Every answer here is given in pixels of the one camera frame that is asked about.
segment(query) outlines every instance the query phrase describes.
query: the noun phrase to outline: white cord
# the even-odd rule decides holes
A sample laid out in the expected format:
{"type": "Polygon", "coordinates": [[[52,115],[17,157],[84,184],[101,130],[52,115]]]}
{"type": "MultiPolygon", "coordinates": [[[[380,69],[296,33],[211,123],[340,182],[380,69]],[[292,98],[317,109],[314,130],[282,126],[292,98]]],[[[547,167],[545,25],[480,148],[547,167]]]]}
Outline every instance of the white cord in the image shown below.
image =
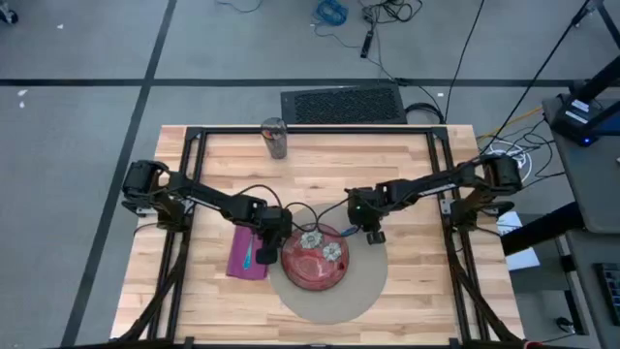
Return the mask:
{"type": "Polygon", "coordinates": [[[493,141],[493,143],[489,145],[486,153],[493,154],[493,155],[508,154],[512,159],[516,161],[520,170],[523,169],[525,165],[529,164],[530,166],[527,170],[527,173],[525,174],[523,178],[521,178],[521,182],[524,182],[530,176],[530,173],[532,172],[532,168],[534,167],[534,163],[532,162],[532,156],[530,156],[529,153],[526,153],[525,150],[521,146],[517,145],[516,143],[495,140],[493,141]],[[511,150],[510,152],[508,152],[505,149],[495,149],[493,148],[494,143],[507,144],[511,146],[510,148],[515,148],[515,150],[511,150]]]}

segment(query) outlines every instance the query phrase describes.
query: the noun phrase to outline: yellow cable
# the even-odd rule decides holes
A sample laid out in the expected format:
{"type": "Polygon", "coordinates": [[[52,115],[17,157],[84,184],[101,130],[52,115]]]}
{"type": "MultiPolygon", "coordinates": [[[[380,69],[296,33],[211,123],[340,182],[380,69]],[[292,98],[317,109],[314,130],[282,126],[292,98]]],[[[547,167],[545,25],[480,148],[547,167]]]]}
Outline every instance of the yellow cable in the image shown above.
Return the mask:
{"type": "MultiPolygon", "coordinates": [[[[516,117],[511,122],[507,123],[506,126],[512,125],[515,122],[521,121],[521,120],[523,120],[526,117],[532,116],[532,115],[536,114],[537,112],[541,111],[542,109],[543,109],[543,107],[537,107],[535,109],[532,109],[532,110],[522,114],[521,116],[516,117]]],[[[485,133],[484,135],[477,136],[476,139],[477,140],[482,140],[482,139],[485,139],[485,138],[493,137],[493,135],[495,135],[495,133],[498,132],[499,130],[500,130],[500,127],[496,128],[495,130],[493,130],[493,131],[491,131],[489,133],[485,133]]]]}

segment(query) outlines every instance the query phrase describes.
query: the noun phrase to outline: cable bundle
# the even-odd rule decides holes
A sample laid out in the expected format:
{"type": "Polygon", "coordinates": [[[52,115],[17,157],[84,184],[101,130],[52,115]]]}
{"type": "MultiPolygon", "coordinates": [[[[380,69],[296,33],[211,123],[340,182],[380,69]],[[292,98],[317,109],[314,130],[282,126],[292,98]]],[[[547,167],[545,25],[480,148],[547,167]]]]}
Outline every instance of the cable bundle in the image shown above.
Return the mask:
{"type": "Polygon", "coordinates": [[[414,10],[414,8],[405,2],[405,0],[384,0],[376,5],[362,5],[362,13],[364,15],[364,19],[368,21],[372,25],[372,29],[374,29],[377,24],[385,24],[385,23],[394,23],[394,22],[408,22],[415,15],[418,14],[419,10],[422,9],[422,2],[420,0],[416,0],[418,2],[418,7],[414,10]],[[388,19],[381,20],[381,12],[385,12],[387,14],[388,19]],[[406,16],[402,16],[401,12],[405,10],[406,16]]]}
{"type": "Polygon", "coordinates": [[[321,22],[339,26],[347,21],[349,9],[340,5],[337,0],[323,0],[319,3],[314,14],[321,22]]]}

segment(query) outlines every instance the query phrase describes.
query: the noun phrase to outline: blue cable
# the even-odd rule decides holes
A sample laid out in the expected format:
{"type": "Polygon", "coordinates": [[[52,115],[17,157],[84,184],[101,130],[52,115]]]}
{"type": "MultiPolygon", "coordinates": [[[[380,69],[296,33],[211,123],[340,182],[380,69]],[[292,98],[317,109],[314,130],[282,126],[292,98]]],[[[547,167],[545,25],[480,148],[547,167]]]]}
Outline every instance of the blue cable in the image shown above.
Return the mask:
{"type": "Polygon", "coordinates": [[[318,20],[333,26],[344,24],[348,14],[349,9],[340,5],[337,0],[323,0],[315,11],[318,20]]]}

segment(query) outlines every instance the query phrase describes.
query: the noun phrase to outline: metal stand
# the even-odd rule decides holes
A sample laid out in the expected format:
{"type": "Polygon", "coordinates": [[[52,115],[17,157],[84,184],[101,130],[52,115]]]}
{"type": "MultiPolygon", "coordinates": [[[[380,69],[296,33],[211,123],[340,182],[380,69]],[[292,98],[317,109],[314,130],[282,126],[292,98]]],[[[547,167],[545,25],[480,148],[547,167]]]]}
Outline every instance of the metal stand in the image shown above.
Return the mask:
{"type": "MultiPolygon", "coordinates": [[[[198,143],[198,152],[196,157],[196,163],[193,167],[193,174],[191,178],[194,181],[199,181],[202,171],[203,158],[206,153],[206,138],[209,134],[259,134],[260,130],[257,127],[222,127],[222,128],[201,128],[201,127],[189,127],[186,130],[185,144],[183,146],[183,152],[181,154],[181,165],[179,171],[187,174],[189,169],[190,151],[193,143],[198,143]]],[[[448,132],[445,127],[303,127],[289,129],[290,134],[400,134],[400,135],[424,135],[428,145],[429,158],[433,173],[440,171],[439,158],[437,155],[436,141],[439,140],[447,169],[453,169],[454,164],[452,160],[450,142],[448,139],[448,132]]],[[[460,198],[458,190],[452,191],[452,196],[456,199],[460,198]]],[[[438,195],[437,203],[442,206],[442,200],[445,195],[441,193],[438,195]]],[[[194,212],[190,208],[187,212],[190,222],[193,220],[194,212]]],[[[456,338],[450,338],[448,345],[392,345],[390,348],[398,349],[516,349],[523,348],[523,341],[514,336],[504,324],[499,320],[497,315],[493,312],[490,306],[486,303],[480,293],[480,286],[476,275],[476,266],[474,264],[474,256],[472,253],[472,247],[469,241],[468,232],[466,230],[460,231],[460,238],[463,245],[465,268],[461,267],[460,261],[456,256],[454,243],[452,241],[452,234],[454,230],[450,224],[450,220],[444,214],[442,215],[442,226],[444,230],[445,245],[449,260],[449,272],[452,282],[452,289],[454,292],[454,301],[456,306],[456,315],[459,324],[459,331],[463,344],[459,344],[456,338]],[[465,307],[465,301],[463,297],[463,289],[465,289],[476,306],[476,319],[478,327],[480,329],[481,340],[472,339],[470,328],[467,319],[467,309],[465,307]],[[488,325],[495,331],[501,342],[489,341],[488,325]]],[[[273,345],[235,345],[235,344],[194,344],[192,337],[187,337],[185,343],[174,344],[175,330],[178,319],[178,312],[180,308],[183,279],[185,276],[185,268],[187,265],[187,256],[189,246],[191,243],[191,228],[185,232],[167,232],[166,244],[164,247],[164,253],[162,256],[162,263],[160,266],[160,273],[157,282],[157,289],[155,295],[146,309],[143,311],[139,319],[125,334],[121,335],[117,339],[113,339],[111,342],[95,345],[78,346],[73,348],[79,349],[228,349],[228,348],[246,348],[246,349],[272,349],[273,345]],[[182,241],[179,249],[178,256],[171,268],[168,269],[171,264],[171,252],[174,242],[174,236],[176,234],[182,235],[182,241]],[[170,304],[170,316],[168,319],[167,330],[164,338],[158,337],[158,325],[161,316],[162,303],[170,291],[173,288],[171,304],[170,304]],[[140,336],[148,326],[147,340],[140,341],[140,336]]],[[[277,345],[279,349],[298,349],[298,348],[312,348],[312,345],[277,345]]],[[[330,349],[351,349],[351,346],[345,345],[322,345],[322,347],[330,349]]],[[[366,345],[358,345],[356,348],[370,348],[366,345]]]]}
{"type": "Polygon", "coordinates": [[[603,1],[604,0],[591,0],[590,5],[587,8],[579,11],[579,13],[575,15],[573,19],[573,23],[575,23],[574,26],[578,27],[579,23],[586,15],[598,11],[601,15],[601,18],[603,19],[604,25],[609,31],[609,34],[611,34],[611,38],[613,38],[613,41],[616,43],[618,48],[620,48],[620,31],[618,31],[618,27],[616,27],[615,23],[613,22],[613,19],[605,8],[605,4],[603,3],[603,1]]]}
{"type": "MultiPolygon", "coordinates": [[[[525,226],[515,229],[510,234],[501,237],[502,245],[504,247],[504,254],[510,256],[516,252],[529,248],[537,243],[558,238],[571,229],[581,229],[584,227],[583,217],[579,211],[579,206],[576,202],[572,202],[565,206],[562,206],[553,212],[532,221],[525,226]]],[[[571,256],[560,257],[560,264],[564,273],[574,271],[574,263],[571,256]]],[[[577,306],[578,299],[575,297],[574,286],[571,281],[569,282],[569,290],[564,291],[564,297],[566,298],[571,318],[573,319],[575,333],[588,334],[585,329],[585,320],[583,314],[579,311],[577,306]]]]}

